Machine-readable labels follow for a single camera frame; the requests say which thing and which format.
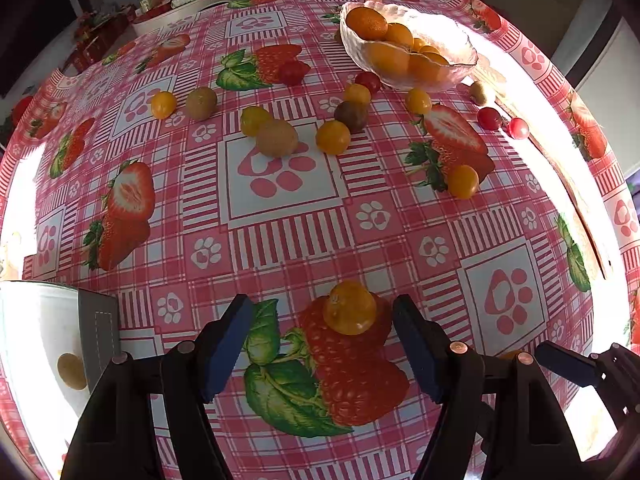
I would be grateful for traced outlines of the green-brown fruit far left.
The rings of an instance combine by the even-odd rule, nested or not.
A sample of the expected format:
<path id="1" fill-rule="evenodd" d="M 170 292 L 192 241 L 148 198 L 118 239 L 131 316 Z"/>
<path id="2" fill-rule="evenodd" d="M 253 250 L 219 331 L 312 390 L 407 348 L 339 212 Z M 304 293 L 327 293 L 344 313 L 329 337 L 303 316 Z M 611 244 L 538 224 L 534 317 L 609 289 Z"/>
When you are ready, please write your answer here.
<path id="1" fill-rule="evenodd" d="M 184 111 L 196 122 L 202 122 L 216 113 L 218 104 L 216 92 L 208 87 L 198 87 L 191 91 L 184 103 Z"/>

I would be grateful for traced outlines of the red cherry tomato near bowl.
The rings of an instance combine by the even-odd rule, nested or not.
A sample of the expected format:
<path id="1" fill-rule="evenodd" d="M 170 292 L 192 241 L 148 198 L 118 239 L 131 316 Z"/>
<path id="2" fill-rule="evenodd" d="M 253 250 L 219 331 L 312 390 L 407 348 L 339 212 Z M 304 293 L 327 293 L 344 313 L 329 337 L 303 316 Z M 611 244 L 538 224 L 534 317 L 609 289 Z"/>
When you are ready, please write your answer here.
<path id="1" fill-rule="evenodd" d="M 362 70 L 354 79 L 355 84 L 360 84 L 360 86 L 366 87 L 371 96 L 377 94 L 382 88 L 382 82 L 378 75 L 371 72 L 365 72 Z"/>

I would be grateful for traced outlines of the white square tray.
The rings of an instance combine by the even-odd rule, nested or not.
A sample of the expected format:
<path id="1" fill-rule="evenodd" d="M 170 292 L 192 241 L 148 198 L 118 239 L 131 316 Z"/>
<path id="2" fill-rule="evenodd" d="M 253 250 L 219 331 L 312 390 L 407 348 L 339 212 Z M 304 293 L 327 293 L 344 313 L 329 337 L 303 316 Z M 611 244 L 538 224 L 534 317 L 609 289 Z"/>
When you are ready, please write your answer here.
<path id="1" fill-rule="evenodd" d="M 62 353 L 84 362 L 88 385 L 68 388 Z M 79 417 L 112 356 L 120 352 L 115 297 L 47 282 L 1 284 L 1 365 L 24 428 L 26 450 L 46 479 L 62 474 Z"/>

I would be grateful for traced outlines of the pink strawberry print tablecloth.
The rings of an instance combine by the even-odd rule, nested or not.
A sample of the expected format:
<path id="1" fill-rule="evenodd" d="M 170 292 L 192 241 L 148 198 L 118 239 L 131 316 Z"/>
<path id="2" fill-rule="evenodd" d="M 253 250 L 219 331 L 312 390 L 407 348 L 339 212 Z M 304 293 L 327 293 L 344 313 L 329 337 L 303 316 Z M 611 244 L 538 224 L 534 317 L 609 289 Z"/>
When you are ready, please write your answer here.
<path id="1" fill-rule="evenodd" d="M 345 280 L 383 309 L 402 294 L 486 356 L 543 341 L 596 353 L 639 345 L 639 219 L 600 125 L 541 50 L 480 0 L 374 0 L 451 18 L 480 62 L 427 92 L 382 83 L 341 155 L 317 148 L 362 71 L 340 37 L 342 5 L 218 4 L 37 91 L 1 161 L 1 235 L 15 281 L 113 296 L 120 352 L 163 356 L 224 314 L 256 306 L 247 344 L 205 411 L 238 479 L 405 479 L 438 406 L 420 393 L 389 318 L 349 337 L 320 304 Z M 289 60 L 310 66 L 278 81 Z M 469 96 L 489 84 L 503 119 L 482 128 Z M 216 92 L 202 122 L 184 111 Z M 155 93 L 177 108 L 151 114 Z M 242 110 L 295 128 L 292 155 L 258 152 Z M 529 137 L 514 140 L 514 117 Z M 447 176 L 480 177 L 468 200 Z"/>

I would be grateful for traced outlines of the clear glass fruit bowl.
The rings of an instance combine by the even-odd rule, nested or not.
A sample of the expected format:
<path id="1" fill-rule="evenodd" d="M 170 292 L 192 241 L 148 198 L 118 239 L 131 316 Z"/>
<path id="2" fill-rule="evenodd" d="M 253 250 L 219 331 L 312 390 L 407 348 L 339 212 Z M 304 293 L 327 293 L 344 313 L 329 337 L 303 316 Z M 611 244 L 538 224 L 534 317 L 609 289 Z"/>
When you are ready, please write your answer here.
<path id="1" fill-rule="evenodd" d="M 347 13 L 356 6 L 367 6 L 386 18 L 384 40 L 364 41 L 346 25 Z M 343 4 L 340 37 L 352 62 L 397 90 L 448 90 L 480 62 L 469 34 L 451 18 L 381 1 Z"/>

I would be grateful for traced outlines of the green-brown kiwi berry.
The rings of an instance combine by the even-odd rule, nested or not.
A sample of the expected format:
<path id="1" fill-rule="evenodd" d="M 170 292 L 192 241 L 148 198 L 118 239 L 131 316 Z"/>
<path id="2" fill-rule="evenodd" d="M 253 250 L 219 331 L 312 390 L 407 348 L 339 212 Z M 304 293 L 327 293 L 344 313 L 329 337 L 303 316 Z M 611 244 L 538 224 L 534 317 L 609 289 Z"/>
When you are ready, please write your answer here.
<path id="1" fill-rule="evenodd" d="M 298 145 L 297 131 L 281 119 L 273 119 L 262 124 L 255 139 L 258 152 L 272 158 L 292 155 Z"/>

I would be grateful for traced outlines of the green fruit in tray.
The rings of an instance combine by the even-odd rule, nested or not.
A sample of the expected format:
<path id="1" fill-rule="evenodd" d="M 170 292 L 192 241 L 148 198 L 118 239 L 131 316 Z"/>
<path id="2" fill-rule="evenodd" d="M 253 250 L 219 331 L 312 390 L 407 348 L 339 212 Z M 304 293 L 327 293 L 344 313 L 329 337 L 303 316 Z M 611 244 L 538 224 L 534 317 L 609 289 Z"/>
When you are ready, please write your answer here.
<path id="1" fill-rule="evenodd" d="M 62 382 L 68 387 L 76 391 L 85 389 L 88 385 L 88 380 L 85 373 L 84 362 L 79 356 L 73 353 L 62 353 L 58 357 L 56 363 L 58 368 L 58 374 L 62 379 Z"/>

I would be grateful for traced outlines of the red cherry tomato right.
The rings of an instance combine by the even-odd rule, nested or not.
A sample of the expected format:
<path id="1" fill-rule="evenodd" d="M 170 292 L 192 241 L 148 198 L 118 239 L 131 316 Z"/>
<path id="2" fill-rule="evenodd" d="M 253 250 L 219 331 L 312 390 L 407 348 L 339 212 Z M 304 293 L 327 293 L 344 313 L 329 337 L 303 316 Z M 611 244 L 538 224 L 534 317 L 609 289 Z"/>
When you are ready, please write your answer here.
<path id="1" fill-rule="evenodd" d="M 486 106 L 478 110 L 477 122 L 486 130 L 498 131 L 502 127 L 503 119 L 498 110 Z"/>

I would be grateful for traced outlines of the pale green fruit by bowl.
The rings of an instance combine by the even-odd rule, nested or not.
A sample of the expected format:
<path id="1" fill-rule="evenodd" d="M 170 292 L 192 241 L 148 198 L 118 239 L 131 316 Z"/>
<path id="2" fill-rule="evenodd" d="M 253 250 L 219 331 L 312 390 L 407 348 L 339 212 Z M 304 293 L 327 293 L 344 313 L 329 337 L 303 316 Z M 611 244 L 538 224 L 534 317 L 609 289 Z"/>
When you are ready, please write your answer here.
<path id="1" fill-rule="evenodd" d="M 475 105 L 485 107 L 495 103 L 496 92 L 489 84 L 477 80 L 469 86 L 469 96 Z"/>

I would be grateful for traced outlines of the dark red tomato on print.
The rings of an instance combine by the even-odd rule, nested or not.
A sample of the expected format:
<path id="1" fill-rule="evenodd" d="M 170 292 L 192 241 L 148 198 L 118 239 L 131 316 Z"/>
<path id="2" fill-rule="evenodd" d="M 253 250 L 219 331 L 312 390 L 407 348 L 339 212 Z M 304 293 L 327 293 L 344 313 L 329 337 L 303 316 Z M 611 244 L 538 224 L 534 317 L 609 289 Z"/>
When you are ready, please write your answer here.
<path id="1" fill-rule="evenodd" d="M 299 60 L 289 60 L 278 69 L 278 81 L 288 87 L 299 86 L 309 73 L 310 66 Z"/>

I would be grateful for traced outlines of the white oval coffee table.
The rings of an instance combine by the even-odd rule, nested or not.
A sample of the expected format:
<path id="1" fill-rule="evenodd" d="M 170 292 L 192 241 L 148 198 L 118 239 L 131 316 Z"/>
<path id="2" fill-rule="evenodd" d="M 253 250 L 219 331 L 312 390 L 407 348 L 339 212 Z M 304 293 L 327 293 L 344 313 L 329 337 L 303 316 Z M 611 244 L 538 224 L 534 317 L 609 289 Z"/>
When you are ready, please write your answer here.
<path id="1" fill-rule="evenodd" d="M 132 28 L 142 36 L 159 28 L 175 28 L 205 9 L 234 0 L 165 0 L 134 19 Z"/>

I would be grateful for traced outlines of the yellow cherry tomato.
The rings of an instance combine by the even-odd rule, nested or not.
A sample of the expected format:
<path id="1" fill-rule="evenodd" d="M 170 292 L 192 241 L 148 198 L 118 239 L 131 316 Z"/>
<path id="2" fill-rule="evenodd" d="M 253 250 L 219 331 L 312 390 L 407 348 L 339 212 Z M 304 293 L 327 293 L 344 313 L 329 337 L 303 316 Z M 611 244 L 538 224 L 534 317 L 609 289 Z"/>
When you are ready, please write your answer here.
<path id="1" fill-rule="evenodd" d="M 154 94 L 151 99 L 151 114 L 156 119 L 166 119 L 172 115 L 177 108 L 177 99 L 169 91 L 160 91 Z"/>
<path id="2" fill-rule="evenodd" d="M 343 93 L 345 102 L 354 102 L 369 105 L 371 102 L 371 92 L 362 84 L 350 84 Z"/>
<path id="3" fill-rule="evenodd" d="M 345 280 L 335 285 L 322 307 L 326 325 L 345 336 L 357 336 L 372 327 L 378 317 L 373 295 L 363 284 Z"/>

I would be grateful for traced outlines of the pink-red cherry tomato far right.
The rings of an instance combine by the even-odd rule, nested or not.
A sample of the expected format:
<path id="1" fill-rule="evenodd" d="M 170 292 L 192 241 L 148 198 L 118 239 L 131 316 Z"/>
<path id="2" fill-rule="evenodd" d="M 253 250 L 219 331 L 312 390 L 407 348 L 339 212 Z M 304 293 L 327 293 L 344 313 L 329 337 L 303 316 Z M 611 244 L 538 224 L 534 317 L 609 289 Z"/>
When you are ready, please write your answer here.
<path id="1" fill-rule="evenodd" d="M 514 140 L 525 140 L 529 137 L 529 125 L 524 119 L 519 117 L 514 117 L 510 120 L 506 131 Z"/>

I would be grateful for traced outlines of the large orange kumquat in bowl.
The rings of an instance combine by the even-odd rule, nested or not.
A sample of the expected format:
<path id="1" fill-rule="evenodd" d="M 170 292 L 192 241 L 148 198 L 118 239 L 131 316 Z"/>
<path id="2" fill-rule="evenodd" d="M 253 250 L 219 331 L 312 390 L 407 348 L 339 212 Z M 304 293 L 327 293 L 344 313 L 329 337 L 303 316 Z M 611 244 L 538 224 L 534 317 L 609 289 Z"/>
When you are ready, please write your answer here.
<path id="1" fill-rule="evenodd" d="M 350 10 L 346 15 L 345 23 L 364 41 L 381 41 L 387 34 L 386 18 L 367 6 L 356 6 Z"/>

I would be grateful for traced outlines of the orange cherry tomato centre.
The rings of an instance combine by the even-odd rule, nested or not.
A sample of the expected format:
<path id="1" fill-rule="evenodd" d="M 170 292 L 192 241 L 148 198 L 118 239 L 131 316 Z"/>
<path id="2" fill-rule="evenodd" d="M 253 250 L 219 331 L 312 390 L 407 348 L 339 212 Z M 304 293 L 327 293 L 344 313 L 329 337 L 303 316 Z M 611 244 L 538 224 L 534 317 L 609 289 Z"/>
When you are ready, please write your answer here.
<path id="1" fill-rule="evenodd" d="M 317 148 L 328 155 L 341 155 L 349 147 L 352 136 L 349 128 L 338 120 L 328 120 L 316 133 Z"/>

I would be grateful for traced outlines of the yellow tomato right of bowl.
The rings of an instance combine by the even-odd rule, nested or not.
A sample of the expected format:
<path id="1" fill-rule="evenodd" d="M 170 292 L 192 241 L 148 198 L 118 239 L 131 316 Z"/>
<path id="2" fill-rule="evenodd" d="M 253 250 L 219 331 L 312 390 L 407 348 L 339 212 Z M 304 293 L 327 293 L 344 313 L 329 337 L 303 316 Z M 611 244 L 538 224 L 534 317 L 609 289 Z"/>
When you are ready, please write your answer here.
<path id="1" fill-rule="evenodd" d="M 424 116 L 432 109 L 430 95 L 421 88 L 412 88 L 407 92 L 405 104 L 410 114 Z"/>

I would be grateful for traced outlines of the orange tomato on strawberry print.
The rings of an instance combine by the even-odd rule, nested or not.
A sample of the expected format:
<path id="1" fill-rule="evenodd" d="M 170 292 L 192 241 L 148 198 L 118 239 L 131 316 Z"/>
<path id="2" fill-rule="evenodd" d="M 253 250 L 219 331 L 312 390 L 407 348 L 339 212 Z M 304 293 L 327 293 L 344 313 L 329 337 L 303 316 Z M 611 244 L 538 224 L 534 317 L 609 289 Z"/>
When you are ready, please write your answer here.
<path id="1" fill-rule="evenodd" d="M 480 177 L 473 167 L 459 165 L 449 170 L 446 182 L 451 196 L 458 200 L 468 200 L 477 192 Z"/>

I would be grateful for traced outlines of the yellow-green cherry tomato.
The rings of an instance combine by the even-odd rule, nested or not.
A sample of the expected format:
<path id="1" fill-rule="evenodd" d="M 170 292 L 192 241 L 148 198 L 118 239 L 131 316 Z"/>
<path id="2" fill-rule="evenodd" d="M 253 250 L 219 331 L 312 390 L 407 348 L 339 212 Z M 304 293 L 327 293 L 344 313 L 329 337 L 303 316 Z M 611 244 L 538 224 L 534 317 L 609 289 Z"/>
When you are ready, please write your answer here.
<path id="1" fill-rule="evenodd" d="M 272 115 L 261 106 L 248 106 L 242 110 L 241 131 L 246 136 L 254 138 L 263 125 L 273 120 Z"/>

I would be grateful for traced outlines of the dark brown cherry tomato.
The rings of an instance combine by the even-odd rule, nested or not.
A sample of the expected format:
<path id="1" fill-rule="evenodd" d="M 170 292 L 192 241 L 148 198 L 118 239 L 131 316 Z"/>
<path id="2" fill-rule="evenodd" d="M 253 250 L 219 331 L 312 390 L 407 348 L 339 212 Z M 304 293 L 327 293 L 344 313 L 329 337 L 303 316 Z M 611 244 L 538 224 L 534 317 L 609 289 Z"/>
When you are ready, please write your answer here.
<path id="1" fill-rule="evenodd" d="M 344 124 L 351 133 L 364 129 L 368 121 L 368 107 L 357 101 L 343 101 L 334 110 L 334 119 Z"/>

